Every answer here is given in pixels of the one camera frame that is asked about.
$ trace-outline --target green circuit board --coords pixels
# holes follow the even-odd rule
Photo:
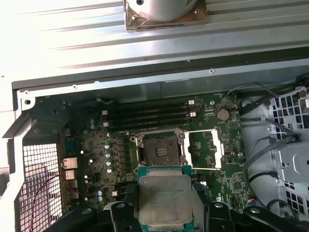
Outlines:
[[[82,192],[76,201],[103,209],[107,203],[124,197],[126,184],[137,180],[139,163],[177,165],[177,157],[168,156],[181,153],[181,148],[174,145],[177,141],[172,131],[146,133],[144,148],[138,147],[132,137],[141,132],[178,128],[197,131],[189,134],[193,166],[213,169],[193,170],[192,181],[207,185],[211,200],[228,203],[242,212],[249,191],[242,180],[241,168],[246,159],[239,113],[231,104],[237,102],[234,95],[228,100],[223,93],[217,93],[126,104],[96,101],[94,107],[72,112],[68,124],[66,153],[67,157],[77,157],[78,188]],[[203,130],[218,132],[224,150],[220,169],[215,170],[217,147],[213,135]],[[93,177],[89,183],[85,175]]]

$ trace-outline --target metal side panel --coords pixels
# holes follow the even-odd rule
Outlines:
[[[205,25],[127,32],[121,0],[10,1],[1,8],[0,75],[27,80],[309,45],[309,0],[207,0],[207,8]]]

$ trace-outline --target motherboard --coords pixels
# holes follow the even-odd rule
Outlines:
[[[123,200],[141,166],[190,165],[192,182],[203,184],[212,201],[241,213],[249,191],[236,102],[223,93],[126,104],[97,98],[72,111],[62,167],[81,194],[68,196],[71,206],[103,210]]]

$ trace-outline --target screw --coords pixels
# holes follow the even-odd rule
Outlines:
[[[252,209],[250,209],[250,212],[251,212],[251,213],[254,213],[254,214],[259,214],[259,213],[260,213],[260,210],[257,209],[257,208],[252,208]]]
[[[216,208],[223,208],[223,205],[221,203],[215,203],[214,207],[216,207]]]

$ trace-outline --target red wire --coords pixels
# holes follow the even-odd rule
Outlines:
[[[54,178],[56,177],[61,177],[64,181],[64,187],[67,189],[67,190],[72,190],[74,192],[77,192],[78,194],[81,194],[81,192],[79,190],[77,190],[76,188],[69,188],[65,183],[66,183],[66,180],[63,178],[62,175],[60,174],[57,174],[51,178],[49,178],[48,180],[46,180],[43,185],[41,187],[39,187],[39,189],[37,190],[37,192],[34,194],[34,198],[33,198],[33,201],[32,201],[32,204],[31,204],[31,220],[30,220],[30,229],[29,229],[29,232],[32,232],[33,231],[33,216],[34,216],[34,207],[35,207],[35,201],[36,201],[36,198],[39,194],[39,192],[48,184],[49,181],[53,180]]]

